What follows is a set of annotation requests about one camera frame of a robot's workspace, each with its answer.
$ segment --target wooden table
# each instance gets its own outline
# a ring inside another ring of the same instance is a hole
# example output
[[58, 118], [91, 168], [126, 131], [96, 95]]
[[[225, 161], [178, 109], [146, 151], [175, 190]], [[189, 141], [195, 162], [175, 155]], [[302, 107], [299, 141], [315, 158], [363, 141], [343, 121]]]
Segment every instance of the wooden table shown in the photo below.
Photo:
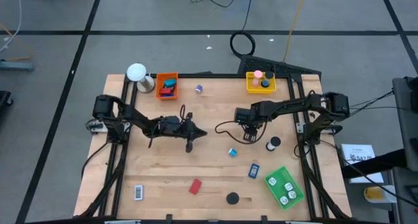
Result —
[[[311, 89], [316, 93], [322, 92], [317, 75], [302, 75], [302, 79], [305, 93]], [[195, 93], [197, 84], [204, 88], [200, 95]], [[300, 160], [293, 154], [297, 138], [292, 114], [279, 116], [269, 123], [263, 138], [253, 145], [239, 144], [228, 135], [214, 131], [217, 124], [233, 120], [236, 107], [249, 108], [251, 103], [263, 100], [288, 100], [287, 80], [276, 79], [276, 84], [277, 91], [271, 95], [250, 95], [246, 92], [243, 78], [181, 78], [178, 81], [177, 101], [160, 101], [155, 98], [155, 92], [138, 93], [136, 109], [148, 118], [178, 116], [181, 105], [185, 104], [186, 113], [192, 112], [197, 127], [207, 131], [208, 135], [193, 142], [191, 153], [185, 152], [186, 141], [179, 138], [155, 138], [148, 149], [149, 138], [133, 127], [117, 218], [165, 219], [166, 214], [172, 214], [173, 219], [260, 220], [261, 215], [267, 215], [268, 220], [309, 220], [306, 200], [285, 211], [280, 208], [263, 179], [267, 174], [286, 166], [305, 193]], [[108, 75], [104, 93], [120, 97], [122, 86], [123, 75]], [[237, 124], [226, 124], [220, 129], [227, 129], [237, 138], [242, 138], [242, 129]], [[272, 136], [280, 137], [281, 145], [273, 152], [268, 152], [265, 144]], [[105, 139], [105, 134], [93, 136], [89, 154], [97, 150]], [[323, 135], [321, 139], [334, 143], [330, 135]], [[229, 148], [236, 149], [238, 155], [230, 157]], [[325, 189], [350, 216], [335, 149], [320, 144], [316, 150]], [[109, 152], [110, 146], [86, 167], [75, 215], [83, 212], [103, 187]], [[248, 177], [252, 163], [260, 165], [257, 179]], [[197, 195], [189, 192], [195, 178], [202, 181]], [[134, 200], [136, 185], [144, 186], [144, 200]], [[226, 196], [230, 192], [239, 194], [238, 204], [227, 203]], [[312, 193], [317, 216], [321, 216], [317, 191], [313, 186]], [[111, 190], [107, 214], [110, 213], [113, 194]]]

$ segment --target orange container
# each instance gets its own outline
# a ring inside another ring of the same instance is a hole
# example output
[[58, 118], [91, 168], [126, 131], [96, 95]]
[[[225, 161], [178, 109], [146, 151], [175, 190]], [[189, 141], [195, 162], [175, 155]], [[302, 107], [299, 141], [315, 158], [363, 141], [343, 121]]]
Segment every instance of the orange container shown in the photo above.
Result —
[[[163, 97], [161, 94], [159, 94], [159, 90], [164, 88], [164, 80], [169, 79], [176, 79], [176, 87], [174, 88], [174, 96], [172, 97]], [[158, 73], [157, 74], [157, 91], [155, 92], [155, 97], [157, 97], [160, 100], [176, 100], [178, 96], [178, 73], [172, 72], [172, 73]]]

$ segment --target pink object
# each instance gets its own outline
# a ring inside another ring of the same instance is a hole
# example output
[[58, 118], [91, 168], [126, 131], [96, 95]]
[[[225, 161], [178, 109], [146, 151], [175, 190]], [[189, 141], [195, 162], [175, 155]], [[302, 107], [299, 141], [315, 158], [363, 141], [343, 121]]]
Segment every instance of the pink object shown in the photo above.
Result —
[[257, 78], [254, 78], [253, 81], [251, 81], [251, 85], [254, 87], [257, 87], [259, 85], [260, 81]]
[[260, 79], [263, 77], [263, 73], [261, 71], [254, 71], [254, 77]]

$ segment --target yellow cable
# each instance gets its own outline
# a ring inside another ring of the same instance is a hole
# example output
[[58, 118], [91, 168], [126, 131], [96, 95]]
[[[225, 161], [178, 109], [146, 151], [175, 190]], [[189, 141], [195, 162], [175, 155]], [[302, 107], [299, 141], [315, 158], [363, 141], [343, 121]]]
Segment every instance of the yellow cable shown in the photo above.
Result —
[[300, 0], [300, 2], [299, 2], [299, 6], [298, 6], [298, 9], [296, 10], [295, 18], [293, 19], [292, 28], [290, 28], [289, 36], [287, 37], [286, 51], [285, 51], [285, 56], [283, 57], [283, 62], [285, 62], [285, 60], [286, 60], [287, 50], [289, 49], [289, 45], [290, 45], [290, 38], [292, 36], [293, 30], [296, 27], [296, 21], [298, 20], [299, 12], [300, 12], [300, 10], [302, 8], [303, 1], [304, 0]]
[[[2, 23], [0, 23], [0, 27], [4, 31], [6, 31], [8, 33], [8, 35], [13, 36], [13, 34]], [[31, 52], [31, 50], [22, 41], [20, 41], [17, 37], [15, 37], [14, 40], [18, 44], [20, 44], [20, 46], [29, 54], [29, 57], [15, 57], [15, 58], [10, 58], [6, 61], [24, 61], [24, 60], [31, 59], [33, 57], [33, 53]]]

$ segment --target yellow bin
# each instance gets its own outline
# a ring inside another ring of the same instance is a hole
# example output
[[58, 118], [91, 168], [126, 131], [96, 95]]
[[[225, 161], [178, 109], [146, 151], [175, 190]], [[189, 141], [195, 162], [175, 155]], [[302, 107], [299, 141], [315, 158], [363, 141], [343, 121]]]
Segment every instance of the yellow bin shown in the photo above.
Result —
[[[260, 81], [263, 81], [265, 77], [265, 72], [263, 72], [263, 77]], [[254, 79], [254, 72], [247, 72], [246, 73], [246, 81], [247, 81], [247, 92], [248, 93], [258, 93], [258, 94], [271, 94], [276, 90], [276, 77], [274, 76], [272, 81], [270, 81], [270, 85], [267, 88], [262, 87], [260, 84], [257, 87], [251, 85], [251, 82]]]

